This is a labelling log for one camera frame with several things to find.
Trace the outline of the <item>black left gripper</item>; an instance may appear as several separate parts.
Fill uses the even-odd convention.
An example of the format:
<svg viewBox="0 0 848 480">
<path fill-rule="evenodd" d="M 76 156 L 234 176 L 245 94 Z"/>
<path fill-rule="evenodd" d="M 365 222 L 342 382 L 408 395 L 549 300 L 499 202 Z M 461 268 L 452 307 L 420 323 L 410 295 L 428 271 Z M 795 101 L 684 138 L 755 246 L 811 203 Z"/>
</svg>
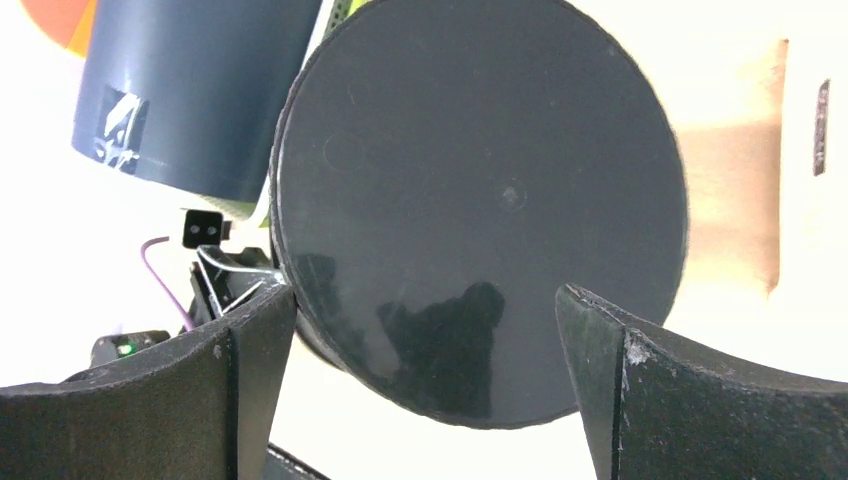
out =
<svg viewBox="0 0 848 480">
<path fill-rule="evenodd" d="M 201 327 L 172 339 L 164 330 L 104 336 L 91 349 L 96 368 L 2 389 L 3 478 L 261 476 L 294 295 L 267 290 L 284 279 L 259 248 L 201 245 L 196 255 L 187 316 Z"/>
</svg>

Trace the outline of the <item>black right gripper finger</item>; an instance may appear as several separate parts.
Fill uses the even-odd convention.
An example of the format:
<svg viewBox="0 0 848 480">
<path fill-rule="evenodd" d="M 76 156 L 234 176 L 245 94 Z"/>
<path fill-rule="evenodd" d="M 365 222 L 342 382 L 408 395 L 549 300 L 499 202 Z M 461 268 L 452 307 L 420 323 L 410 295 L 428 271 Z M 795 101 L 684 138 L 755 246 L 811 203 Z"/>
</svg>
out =
<svg viewBox="0 0 848 480">
<path fill-rule="evenodd" d="M 756 364 L 575 284 L 555 312 L 600 479 L 843 479 L 847 386 Z"/>
</svg>

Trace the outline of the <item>dark blue bin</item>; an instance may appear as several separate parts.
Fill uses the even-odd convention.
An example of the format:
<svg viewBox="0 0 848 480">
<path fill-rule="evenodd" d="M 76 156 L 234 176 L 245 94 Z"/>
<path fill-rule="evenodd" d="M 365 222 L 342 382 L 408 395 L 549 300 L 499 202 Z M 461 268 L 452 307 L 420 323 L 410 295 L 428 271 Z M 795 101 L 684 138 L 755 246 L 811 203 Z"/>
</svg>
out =
<svg viewBox="0 0 848 480">
<path fill-rule="evenodd" d="M 255 202 L 320 3 L 97 4 L 71 143 L 127 175 Z"/>
</svg>

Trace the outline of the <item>large black plastic bin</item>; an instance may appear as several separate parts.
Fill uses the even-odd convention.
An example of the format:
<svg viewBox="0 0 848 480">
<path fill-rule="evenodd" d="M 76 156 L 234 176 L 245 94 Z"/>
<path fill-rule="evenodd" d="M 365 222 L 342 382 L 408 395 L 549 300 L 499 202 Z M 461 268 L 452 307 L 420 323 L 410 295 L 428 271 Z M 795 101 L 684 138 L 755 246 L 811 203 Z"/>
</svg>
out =
<svg viewBox="0 0 848 480">
<path fill-rule="evenodd" d="M 688 240 L 675 136 L 636 62 L 563 1 L 371 1 L 298 76 L 274 241 L 340 367 L 416 414 L 573 413 L 556 291 L 657 323 Z"/>
</svg>

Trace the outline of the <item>cream perforated plastic basket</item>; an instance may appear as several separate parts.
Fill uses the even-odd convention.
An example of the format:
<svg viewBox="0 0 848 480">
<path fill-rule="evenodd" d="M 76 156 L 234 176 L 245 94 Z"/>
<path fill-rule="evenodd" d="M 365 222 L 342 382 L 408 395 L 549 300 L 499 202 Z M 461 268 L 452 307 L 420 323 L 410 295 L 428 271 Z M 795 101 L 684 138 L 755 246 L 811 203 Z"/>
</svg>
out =
<svg viewBox="0 0 848 480">
<path fill-rule="evenodd" d="M 666 109 L 690 201 L 667 327 L 847 377 L 847 5 L 583 1 Z"/>
</svg>

